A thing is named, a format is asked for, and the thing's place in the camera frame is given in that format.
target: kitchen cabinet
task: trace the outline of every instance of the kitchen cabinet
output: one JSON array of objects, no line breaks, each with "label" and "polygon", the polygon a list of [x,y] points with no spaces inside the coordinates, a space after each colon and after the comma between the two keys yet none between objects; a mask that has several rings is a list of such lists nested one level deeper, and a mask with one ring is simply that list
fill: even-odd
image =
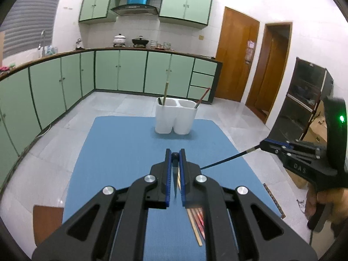
[{"label": "kitchen cabinet", "polygon": [[187,0],[184,19],[208,24],[211,0]]},{"label": "kitchen cabinet", "polygon": [[186,98],[193,65],[194,58],[192,57],[172,55],[168,95]]},{"label": "kitchen cabinet", "polygon": [[160,20],[182,24],[182,21],[170,20],[168,18],[181,19],[190,22],[197,22],[203,25],[208,24],[212,0],[162,0]]},{"label": "kitchen cabinet", "polygon": [[6,132],[4,123],[0,118],[0,186],[4,183],[8,173],[18,159],[16,150],[14,149],[10,138]]},{"label": "kitchen cabinet", "polygon": [[92,19],[95,0],[84,0],[82,3],[80,21]]},{"label": "kitchen cabinet", "polygon": [[118,90],[143,92],[146,57],[146,51],[120,52]]},{"label": "kitchen cabinet", "polygon": [[81,53],[81,90],[85,96],[94,89],[94,52]]},{"label": "kitchen cabinet", "polygon": [[[199,100],[206,91],[203,87],[190,86],[187,98]],[[203,101],[208,101],[210,92],[211,90],[204,96]]]},{"label": "kitchen cabinet", "polygon": [[34,104],[42,128],[65,112],[60,58],[30,67]]},{"label": "kitchen cabinet", "polygon": [[83,0],[79,22],[92,24],[116,21],[117,14],[111,11],[115,3],[115,0]]},{"label": "kitchen cabinet", "polygon": [[81,97],[80,54],[62,57],[62,84],[67,109]]},{"label": "kitchen cabinet", "polygon": [[215,75],[217,63],[202,59],[194,61],[194,72]]},{"label": "kitchen cabinet", "polygon": [[214,80],[214,77],[211,75],[193,72],[190,85],[211,88],[213,84],[213,80]]},{"label": "kitchen cabinet", "polygon": [[21,154],[41,132],[31,98],[28,69],[0,81],[0,109],[11,140]]},{"label": "kitchen cabinet", "polygon": [[117,90],[119,53],[119,50],[96,52],[95,88]]},{"label": "kitchen cabinet", "polygon": [[187,0],[162,0],[160,16],[183,19]]},{"label": "kitchen cabinet", "polygon": [[170,60],[171,54],[149,52],[146,67],[145,93],[164,93]]}]

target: faucet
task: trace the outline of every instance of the faucet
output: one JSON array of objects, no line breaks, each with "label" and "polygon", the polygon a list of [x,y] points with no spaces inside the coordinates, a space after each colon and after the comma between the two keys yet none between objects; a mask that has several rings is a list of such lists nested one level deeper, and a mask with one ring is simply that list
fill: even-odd
[{"label": "faucet", "polygon": [[42,49],[42,57],[44,57],[45,56],[45,36],[46,36],[46,30],[43,30],[42,32],[41,32],[41,37],[40,37],[40,44],[39,44],[39,47],[38,47],[38,50],[40,50],[40,49]]}]

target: blue table mat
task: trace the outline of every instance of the blue table mat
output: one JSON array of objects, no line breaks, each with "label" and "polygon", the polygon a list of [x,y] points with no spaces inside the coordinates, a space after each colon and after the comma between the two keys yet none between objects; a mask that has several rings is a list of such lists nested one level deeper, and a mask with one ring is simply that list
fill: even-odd
[{"label": "blue table mat", "polygon": [[[194,120],[188,135],[160,135],[153,117],[97,117],[77,159],[65,203],[63,222],[105,186],[121,189],[149,174],[151,166],[163,162],[165,152],[185,149],[189,162],[203,167],[238,153],[237,149],[209,120]],[[280,216],[279,210],[257,176],[240,157],[203,170],[221,186],[248,187]],[[205,245],[194,237],[180,195],[167,210],[149,209],[144,261],[205,260]]]}]

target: blue gripper pad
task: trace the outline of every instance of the blue gripper pad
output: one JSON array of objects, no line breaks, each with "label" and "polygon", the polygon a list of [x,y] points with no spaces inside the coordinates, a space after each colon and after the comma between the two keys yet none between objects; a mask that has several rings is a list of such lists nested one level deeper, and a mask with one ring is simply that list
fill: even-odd
[{"label": "blue gripper pad", "polygon": [[167,166],[167,182],[166,182],[166,206],[169,207],[171,200],[171,178],[172,178],[172,152],[169,150],[169,160]]},{"label": "blue gripper pad", "polygon": [[184,172],[184,164],[182,161],[181,150],[179,151],[179,169],[180,169],[181,202],[182,202],[182,206],[185,207],[186,205],[185,172]]}]

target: kitchen counter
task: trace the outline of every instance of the kitchen counter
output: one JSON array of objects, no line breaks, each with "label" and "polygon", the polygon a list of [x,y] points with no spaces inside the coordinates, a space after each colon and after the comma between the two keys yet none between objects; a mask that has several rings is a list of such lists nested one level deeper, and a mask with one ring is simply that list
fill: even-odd
[{"label": "kitchen counter", "polygon": [[202,60],[208,60],[210,62],[215,62],[215,63],[219,63],[221,64],[221,62],[218,62],[210,57],[206,57],[206,56],[202,56],[202,55],[196,55],[196,54],[188,54],[188,53],[180,53],[180,52],[176,52],[176,51],[170,51],[170,50],[156,50],[156,49],[148,49],[148,48],[134,48],[134,47],[123,47],[123,48],[113,48],[113,47],[107,47],[107,48],[88,48],[88,49],[83,49],[83,50],[74,50],[74,51],[67,51],[67,52],[62,52],[62,53],[57,53],[54,55],[50,55],[50,56],[45,56],[43,58],[37,59],[37,60],[33,60],[30,62],[26,62],[18,67],[15,67],[14,69],[11,69],[9,72],[7,73],[3,73],[2,75],[0,75],[0,81],[7,78],[8,76],[22,70],[25,69],[27,67],[39,64],[41,62],[46,62],[49,60],[53,60],[56,58],[60,58],[60,57],[64,57],[64,56],[68,56],[68,55],[73,55],[73,54],[79,54],[79,53],[83,53],[83,52],[91,52],[91,51],[105,51],[105,50],[136,50],[136,51],[147,51],[147,52],[159,52],[159,53],[168,53],[168,54],[174,54],[174,55],[181,55],[181,56],[188,56],[188,57],[193,57],[193,58],[197,58],[197,59],[202,59]]}]

